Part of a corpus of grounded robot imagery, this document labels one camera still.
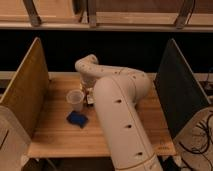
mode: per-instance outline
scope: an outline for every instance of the black panel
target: black panel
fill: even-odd
[[[101,64],[157,72],[170,38],[195,72],[208,72],[213,66],[213,33],[0,30],[0,71],[16,70],[36,36],[50,71],[74,71],[77,59],[94,53]]]
[[[172,138],[197,111],[210,105],[173,39],[167,43],[155,84]]]

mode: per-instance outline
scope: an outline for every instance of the wall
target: wall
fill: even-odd
[[[74,71],[77,59],[94,53],[101,64],[156,72],[170,38],[194,72],[213,66],[213,33],[0,30],[0,71],[16,70],[36,36],[42,40],[50,71]]]

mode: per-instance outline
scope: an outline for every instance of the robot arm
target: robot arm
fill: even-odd
[[[150,89],[147,75],[131,68],[98,65],[94,55],[80,59],[75,67],[83,85],[94,86],[95,110],[116,171],[161,171],[135,110]]]

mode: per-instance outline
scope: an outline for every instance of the plastic cup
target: plastic cup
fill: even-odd
[[[83,109],[84,93],[79,89],[71,90],[66,96],[67,102],[72,105],[72,108],[76,112],[80,112]]]

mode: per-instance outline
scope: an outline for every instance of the wooden tabletop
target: wooden tabletop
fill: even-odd
[[[104,157],[110,156],[102,129],[93,107],[82,111],[89,122],[82,129],[68,123],[72,111],[66,94],[79,88],[78,75],[52,78],[40,119],[29,147],[31,158]],[[160,102],[154,88],[137,105],[137,111],[157,155],[175,155]]]

